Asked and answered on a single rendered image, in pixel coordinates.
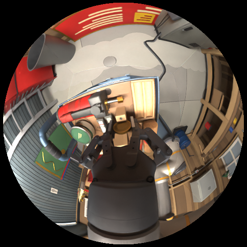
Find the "gray bucket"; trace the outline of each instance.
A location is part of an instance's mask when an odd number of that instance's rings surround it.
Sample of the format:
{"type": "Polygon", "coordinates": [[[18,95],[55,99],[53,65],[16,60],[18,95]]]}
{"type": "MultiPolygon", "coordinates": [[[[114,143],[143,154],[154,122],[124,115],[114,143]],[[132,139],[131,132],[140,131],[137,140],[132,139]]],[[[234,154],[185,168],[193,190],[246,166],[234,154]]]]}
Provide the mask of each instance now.
{"type": "Polygon", "coordinates": [[[58,37],[42,34],[30,48],[27,68],[32,71],[46,66],[66,64],[75,52],[75,45],[58,37]]]}

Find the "blue curved pipe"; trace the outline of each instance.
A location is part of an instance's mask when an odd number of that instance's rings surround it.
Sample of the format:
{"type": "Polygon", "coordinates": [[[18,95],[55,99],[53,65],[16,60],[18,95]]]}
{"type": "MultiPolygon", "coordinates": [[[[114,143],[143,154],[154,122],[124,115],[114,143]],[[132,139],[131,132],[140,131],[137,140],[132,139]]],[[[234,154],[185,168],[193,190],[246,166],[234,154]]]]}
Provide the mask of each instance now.
{"type": "MultiPolygon", "coordinates": [[[[46,136],[47,131],[53,126],[53,124],[57,121],[57,113],[53,114],[47,122],[41,127],[39,130],[39,138],[44,147],[47,147],[49,140],[46,136]]],[[[77,144],[77,141],[73,138],[67,148],[67,151],[65,154],[62,154],[60,161],[68,161],[73,153],[73,150],[75,148],[75,145],[77,144]]]]}

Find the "green mat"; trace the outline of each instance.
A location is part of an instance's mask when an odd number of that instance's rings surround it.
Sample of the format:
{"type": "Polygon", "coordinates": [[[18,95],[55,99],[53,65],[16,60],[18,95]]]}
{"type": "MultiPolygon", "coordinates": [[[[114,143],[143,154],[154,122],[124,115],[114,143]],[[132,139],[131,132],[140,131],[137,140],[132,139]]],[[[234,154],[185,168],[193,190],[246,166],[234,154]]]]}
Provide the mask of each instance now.
{"type": "MultiPolygon", "coordinates": [[[[72,140],[72,136],[63,124],[60,124],[57,129],[52,133],[49,140],[64,154],[72,140]]],[[[51,154],[49,154],[44,147],[42,147],[39,152],[35,164],[43,168],[46,172],[54,175],[55,177],[63,180],[67,167],[69,165],[70,159],[68,161],[60,161],[55,159],[51,154]]]]}

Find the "window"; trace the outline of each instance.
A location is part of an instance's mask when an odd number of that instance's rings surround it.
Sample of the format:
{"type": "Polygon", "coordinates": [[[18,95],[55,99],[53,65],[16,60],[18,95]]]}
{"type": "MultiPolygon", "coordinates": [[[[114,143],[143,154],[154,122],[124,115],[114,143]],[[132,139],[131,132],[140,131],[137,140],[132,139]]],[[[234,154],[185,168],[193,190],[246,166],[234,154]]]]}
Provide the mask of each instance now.
{"type": "Polygon", "coordinates": [[[242,142],[240,138],[237,137],[233,144],[229,147],[229,149],[222,156],[220,156],[220,159],[222,159],[226,171],[229,171],[228,179],[231,178],[237,166],[241,148],[242,142]]]}

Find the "yellow squiggle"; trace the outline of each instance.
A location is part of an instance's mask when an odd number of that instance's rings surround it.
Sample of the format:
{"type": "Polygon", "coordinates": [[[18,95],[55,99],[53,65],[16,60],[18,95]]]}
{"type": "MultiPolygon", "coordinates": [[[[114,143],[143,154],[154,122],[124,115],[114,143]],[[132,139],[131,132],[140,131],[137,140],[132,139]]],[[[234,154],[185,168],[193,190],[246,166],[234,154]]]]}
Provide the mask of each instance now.
{"type": "Polygon", "coordinates": [[[45,163],[45,164],[49,164],[49,163],[53,163],[53,167],[54,167],[54,171],[60,171],[60,170],[62,170],[63,168],[61,168],[61,169],[59,169],[59,170],[55,170],[55,165],[54,165],[54,162],[48,162],[48,163],[45,163]]]}

